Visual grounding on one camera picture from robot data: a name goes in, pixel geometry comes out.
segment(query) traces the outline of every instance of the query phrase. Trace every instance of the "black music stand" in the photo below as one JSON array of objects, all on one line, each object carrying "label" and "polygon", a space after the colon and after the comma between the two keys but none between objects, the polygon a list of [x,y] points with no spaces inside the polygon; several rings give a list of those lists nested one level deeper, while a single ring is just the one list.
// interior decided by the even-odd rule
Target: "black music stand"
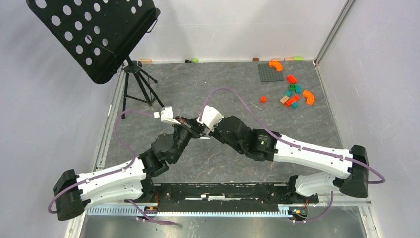
[{"label": "black music stand", "polygon": [[[126,98],[151,105],[162,101],[141,73],[141,64],[128,56],[141,38],[155,26],[160,10],[152,0],[26,0],[29,8],[57,37],[96,84],[104,84],[117,73],[124,60]],[[134,74],[145,100],[127,95],[128,74]],[[150,98],[144,85],[155,98]]]}]

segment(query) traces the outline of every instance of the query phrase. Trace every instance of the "gray marble floor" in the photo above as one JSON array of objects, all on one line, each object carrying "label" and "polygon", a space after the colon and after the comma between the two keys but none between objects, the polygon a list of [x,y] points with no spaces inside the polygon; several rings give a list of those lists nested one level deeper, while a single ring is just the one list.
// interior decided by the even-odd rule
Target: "gray marble floor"
[{"label": "gray marble floor", "polygon": [[[297,140],[328,147],[340,147],[337,129],[327,104],[322,84],[312,62],[283,62],[283,74],[292,74],[302,89],[315,97],[312,106],[299,99],[297,109],[279,104],[288,88],[288,82],[261,83],[258,62],[151,64],[144,70],[159,82],[151,83],[166,106],[172,106],[175,115],[196,117],[207,94],[217,87],[236,90],[257,117],[273,131]],[[134,78],[129,80],[129,95],[143,98]],[[267,96],[265,104],[259,103]],[[219,91],[212,96],[210,106],[225,116],[235,115],[247,126],[260,128],[241,102],[230,92]],[[127,100],[127,109],[145,112],[160,110],[158,103],[148,107],[136,100]],[[118,133],[138,154],[150,148],[150,144],[162,133],[172,133],[172,127],[158,119],[138,114],[128,114],[120,120]],[[131,158],[129,152],[112,138],[105,167],[114,166]],[[217,140],[191,140],[179,162],[169,165],[168,172],[153,178],[159,182],[281,182],[292,175],[307,175],[317,170],[291,163],[256,162],[237,154]]]}]

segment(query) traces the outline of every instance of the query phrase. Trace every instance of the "teal block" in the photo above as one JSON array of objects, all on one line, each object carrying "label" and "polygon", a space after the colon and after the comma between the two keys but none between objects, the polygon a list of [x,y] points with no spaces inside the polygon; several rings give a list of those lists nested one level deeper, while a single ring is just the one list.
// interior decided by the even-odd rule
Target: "teal block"
[{"label": "teal block", "polygon": [[296,90],[296,84],[289,85],[289,91],[294,92]]},{"label": "teal block", "polygon": [[296,84],[296,91],[295,92],[296,93],[301,93],[302,92],[301,86],[299,84]]},{"label": "teal block", "polygon": [[292,108],[295,109],[295,108],[298,107],[298,105],[299,105],[298,102],[294,102],[294,103],[292,103]]}]

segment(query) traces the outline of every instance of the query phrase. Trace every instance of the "tripod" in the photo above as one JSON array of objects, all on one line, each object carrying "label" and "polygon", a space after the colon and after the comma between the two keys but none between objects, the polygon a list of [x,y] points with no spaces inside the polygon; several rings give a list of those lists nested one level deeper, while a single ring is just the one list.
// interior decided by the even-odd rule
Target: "tripod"
[{"label": "tripod", "polygon": [[[130,57],[127,56],[126,59],[128,66],[126,66],[123,70],[125,72],[125,84],[124,84],[124,98],[123,98],[123,102],[122,102],[122,111],[125,111],[125,104],[127,102],[127,98],[131,98],[131,99],[135,99],[137,101],[140,102],[144,102],[147,103],[149,106],[152,105],[152,103],[157,100],[159,102],[159,104],[164,107],[165,105],[162,103],[162,101],[160,100],[160,98],[157,96],[157,94],[154,92],[154,90],[151,88],[150,84],[148,81],[146,81],[146,79],[144,78],[144,76],[141,74],[143,73],[144,75],[147,76],[147,79],[151,79],[154,83],[158,83],[158,81],[156,79],[154,79],[153,77],[151,77],[146,71],[144,71],[142,69],[142,63],[138,62],[138,61],[131,61]],[[130,74],[133,74],[134,77],[136,78],[137,83],[139,84],[140,89],[142,90],[143,96],[145,97],[145,99],[140,99],[140,98],[136,98],[130,95],[127,95],[127,91],[128,91],[128,78],[130,76]],[[153,94],[153,98],[151,98],[152,96],[147,95],[146,89],[144,88],[144,85],[149,89],[150,93]],[[121,116],[122,119],[125,119],[125,114],[123,114]]]}]

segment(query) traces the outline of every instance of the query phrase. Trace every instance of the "green block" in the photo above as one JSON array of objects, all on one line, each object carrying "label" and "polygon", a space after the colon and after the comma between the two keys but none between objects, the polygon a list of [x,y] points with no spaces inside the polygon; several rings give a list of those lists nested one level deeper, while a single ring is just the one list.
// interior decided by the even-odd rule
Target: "green block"
[{"label": "green block", "polygon": [[290,92],[294,92],[294,91],[296,91],[296,84],[290,84],[290,85],[289,85],[289,91],[290,91]]}]

